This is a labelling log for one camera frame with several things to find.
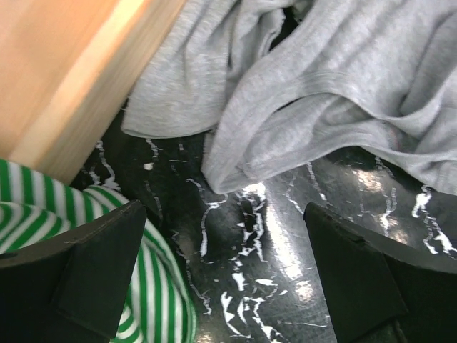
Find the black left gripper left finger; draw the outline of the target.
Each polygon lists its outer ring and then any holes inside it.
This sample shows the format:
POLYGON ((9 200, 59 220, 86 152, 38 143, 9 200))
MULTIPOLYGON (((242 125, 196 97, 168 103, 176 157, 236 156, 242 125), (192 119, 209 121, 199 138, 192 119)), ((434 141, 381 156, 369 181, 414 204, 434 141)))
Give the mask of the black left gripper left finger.
POLYGON ((144 233, 131 201, 87 224, 1 255, 2 342, 109 342, 144 233))

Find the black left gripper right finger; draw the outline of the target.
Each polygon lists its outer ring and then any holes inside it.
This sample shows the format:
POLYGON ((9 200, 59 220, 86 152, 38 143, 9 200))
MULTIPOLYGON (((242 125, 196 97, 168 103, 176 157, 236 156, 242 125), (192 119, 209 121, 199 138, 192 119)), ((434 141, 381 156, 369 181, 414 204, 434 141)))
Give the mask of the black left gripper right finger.
POLYGON ((338 342, 455 342, 456 261, 309 203, 303 219, 338 342))

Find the grey tank top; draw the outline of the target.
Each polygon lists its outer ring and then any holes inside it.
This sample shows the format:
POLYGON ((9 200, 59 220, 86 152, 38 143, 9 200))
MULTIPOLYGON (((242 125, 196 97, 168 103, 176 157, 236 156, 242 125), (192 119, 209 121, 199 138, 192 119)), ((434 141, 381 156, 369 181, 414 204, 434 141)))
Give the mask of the grey tank top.
POLYGON ((121 128, 205 133, 217 194, 347 146, 455 194, 456 3, 187 1, 121 128))

